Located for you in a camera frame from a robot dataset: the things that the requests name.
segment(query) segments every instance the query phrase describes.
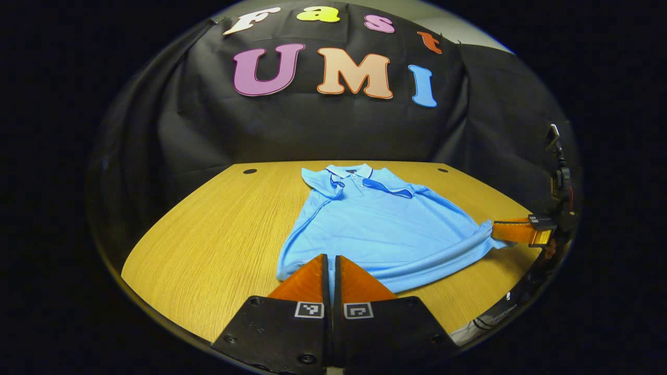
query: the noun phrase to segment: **wooden table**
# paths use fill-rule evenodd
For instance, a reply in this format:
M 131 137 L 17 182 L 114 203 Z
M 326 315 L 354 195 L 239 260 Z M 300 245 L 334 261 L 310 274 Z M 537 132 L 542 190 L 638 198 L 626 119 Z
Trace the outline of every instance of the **wooden table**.
M 329 164 L 363 163 L 374 169 L 386 167 L 404 181 L 428 186 L 478 223 L 529 214 L 495 189 L 442 163 L 235 164 L 161 218 L 134 247 L 121 275 L 164 316 L 214 341 L 247 297 L 266 296 L 279 285 L 275 278 L 278 254 L 310 192 L 301 168 L 319 171 Z M 257 171 L 243 173 L 247 169 Z M 539 252 L 523 244 L 492 249 L 479 262 L 398 296 L 418 296 L 445 331 L 453 332 L 507 294 Z

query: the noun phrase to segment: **blue letter i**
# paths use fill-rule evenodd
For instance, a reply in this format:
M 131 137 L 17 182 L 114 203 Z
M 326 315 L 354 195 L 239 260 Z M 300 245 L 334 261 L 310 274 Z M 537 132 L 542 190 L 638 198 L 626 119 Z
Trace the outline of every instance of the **blue letter i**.
M 415 75 L 415 86 L 417 87 L 417 94 L 412 97 L 412 100 L 424 107 L 437 106 L 438 104 L 433 99 L 433 90 L 431 89 L 431 76 L 433 73 L 417 65 L 410 65 L 408 69 Z

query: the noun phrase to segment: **light blue polo shirt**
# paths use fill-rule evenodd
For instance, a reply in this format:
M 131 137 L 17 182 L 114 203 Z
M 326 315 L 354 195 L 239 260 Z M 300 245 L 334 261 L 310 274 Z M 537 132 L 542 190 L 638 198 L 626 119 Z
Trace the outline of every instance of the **light blue polo shirt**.
M 329 260 L 334 296 L 336 255 L 368 271 L 394 293 L 417 288 L 477 262 L 491 248 L 492 222 L 478 225 L 452 202 L 387 168 L 368 164 L 301 169 L 313 188 L 280 251 L 278 280 L 320 254 Z

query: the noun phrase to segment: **black cloth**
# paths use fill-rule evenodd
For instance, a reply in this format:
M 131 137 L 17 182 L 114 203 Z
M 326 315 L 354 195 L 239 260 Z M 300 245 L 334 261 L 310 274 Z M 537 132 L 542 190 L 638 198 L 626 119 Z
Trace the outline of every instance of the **black cloth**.
M 318 3 L 339 9 L 337 23 L 299 21 L 305 4 L 281 4 L 279 13 L 230 35 L 223 32 L 236 19 L 203 22 L 166 47 L 119 94 L 102 123 L 88 185 L 93 231 L 118 270 L 163 214 L 235 163 L 446 163 L 541 213 L 553 204 L 550 174 L 556 161 L 543 139 L 556 123 L 579 182 L 568 118 L 515 55 L 452 43 L 411 21 L 347 3 Z M 396 31 L 368 29 L 369 14 L 391 19 Z M 418 31 L 436 37 L 442 54 L 430 51 Z M 267 80 L 278 70 L 275 48 L 286 43 L 305 45 L 289 86 L 258 97 L 236 92 L 236 54 L 266 49 L 257 78 Z M 345 49 L 356 63 L 368 53 L 389 57 L 394 97 L 376 99 L 349 88 L 340 95 L 318 93 L 322 47 Z M 433 73 L 437 107 L 412 100 L 411 64 Z

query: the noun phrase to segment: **purple letter u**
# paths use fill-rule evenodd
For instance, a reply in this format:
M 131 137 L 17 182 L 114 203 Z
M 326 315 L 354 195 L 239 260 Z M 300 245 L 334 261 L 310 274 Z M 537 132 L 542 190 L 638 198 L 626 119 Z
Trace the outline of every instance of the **purple letter u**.
M 275 48 L 280 52 L 278 75 L 270 81 L 257 80 L 257 63 L 259 57 L 266 53 L 264 48 L 251 49 L 234 56 L 236 70 L 234 71 L 234 88 L 242 95 L 260 96 L 277 93 L 287 87 L 294 79 L 296 71 L 296 57 L 299 51 L 305 48 L 300 43 L 283 44 Z

